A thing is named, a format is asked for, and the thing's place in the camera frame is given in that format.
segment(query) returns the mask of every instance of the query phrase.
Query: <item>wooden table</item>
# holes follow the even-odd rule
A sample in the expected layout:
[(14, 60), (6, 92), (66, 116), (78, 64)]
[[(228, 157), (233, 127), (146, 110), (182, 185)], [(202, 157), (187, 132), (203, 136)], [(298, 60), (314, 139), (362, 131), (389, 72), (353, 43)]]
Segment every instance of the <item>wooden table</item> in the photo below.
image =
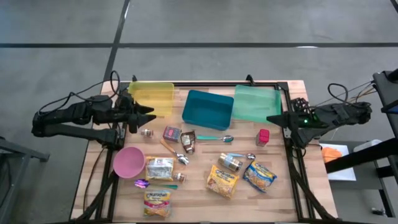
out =
[[(289, 83), (290, 97), (307, 98), (304, 82), (301, 80), (287, 81)], [(140, 134), (127, 133), (125, 146), (134, 146), (143, 150), (147, 156), (171, 157), (171, 153), (163, 147), (159, 140), (166, 125), (181, 128), (183, 131), (195, 130), (196, 134), (234, 136), (231, 145), (225, 145), (218, 141), (197, 141), (196, 152), (188, 155), (190, 163), (184, 166), (175, 163), (175, 172), (182, 172), (188, 176), (187, 181), (180, 184), (178, 190), (171, 190), (172, 214), (170, 217), (145, 218), (144, 190), (134, 186), (134, 180), (120, 179), (118, 196), (114, 208), (114, 222), (294, 222), (297, 216), (294, 207), (289, 171), (286, 161), (285, 147), (281, 128), (274, 124), (253, 123), (250, 121), (232, 120), (231, 126), (226, 131), (202, 128), (182, 121), (182, 111), (188, 92), (191, 89), (208, 91), (226, 96), (234, 95), (234, 87), (176, 87), (174, 93), (174, 107), (172, 115), (164, 118), (156, 118), (142, 128), (153, 129), (152, 139), (144, 138)], [(101, 94), (111, 95), (109, 82), (103, 85)], [(282, 104), (285, 106), (285, 97), (282, 96)], [(107, 124), (94, 125), (95, 129), (107, 128)], [(265, 147), (255, 145), (255, 136), (261, 129), (269, 129), (271, 137)], [(171, 144), (174, 149), (182, 153), (180, 143)], [(81, 172), (78, 190), (71, 218), (76, 218), (82, 213), (83, 195), (87, 185), (93, 164), (101, 151), (97, 142), (90, 142), (86, 152), (83, 170)], [(210, 173), (212, 164), (219, 168), (223, 167), (217, 163), (221, 152), (235, 152), (240, 154), (254, 153), (261, 164), (273, 171), (278, 178), (269, 188), (266, 194), (258, 192), (243, 179), (238, 181), (236, 191), (231, 200), (215, 194), (206, 189), (206, 179)], [(87, 205), (93, 200), (100, 189), (100, 183), (104, 167), (105, 154), (101, 155), (100, 162), (95, 170), (90, 188), (88, 189)], [(333, 196), (328, 177), (323, 163), (321, 151), (317, 146), (307, 147), (304, 157), (311, 191), (320, 203), (333, 216), (337, 216)], [(244, 169), (239, 172), (242, 177)], [(104, 212), (108, 211), (109, 197), (105, 198)], [(300, 194), (303, 209), (306, 208), (303, 193)]]

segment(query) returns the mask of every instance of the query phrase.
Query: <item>food package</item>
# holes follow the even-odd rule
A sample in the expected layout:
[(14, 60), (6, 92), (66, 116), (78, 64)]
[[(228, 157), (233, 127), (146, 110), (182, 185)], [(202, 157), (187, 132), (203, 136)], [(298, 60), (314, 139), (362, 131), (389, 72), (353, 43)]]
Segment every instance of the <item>food package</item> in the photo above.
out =
[(231, 198), (238, 179), (239, 176), (224, 172), (213, 165), (207, 178), (207, 188), (226, 198)]
[(276, 178), (274, 173), (256, 161), (251, 162), (243, 174), (243, 179), (261, 192), (266, 192)]
[(146, 191), (144, 194), (144, 216), (170, 216), (170, 195), (168, 190)]
[(147, 157), (146, 180), (173, 181), (174, 158)]

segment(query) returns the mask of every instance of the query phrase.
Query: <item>teal plastic bin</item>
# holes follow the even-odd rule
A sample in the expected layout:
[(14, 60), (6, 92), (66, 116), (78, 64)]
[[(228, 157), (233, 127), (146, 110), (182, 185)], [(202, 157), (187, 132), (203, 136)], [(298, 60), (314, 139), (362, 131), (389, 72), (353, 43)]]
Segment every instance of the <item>teal plastic bin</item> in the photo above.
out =
[(232, 117), (269, 123), (268, 116), (281, 112), (280, 92), (267, 88), (236, 85)]

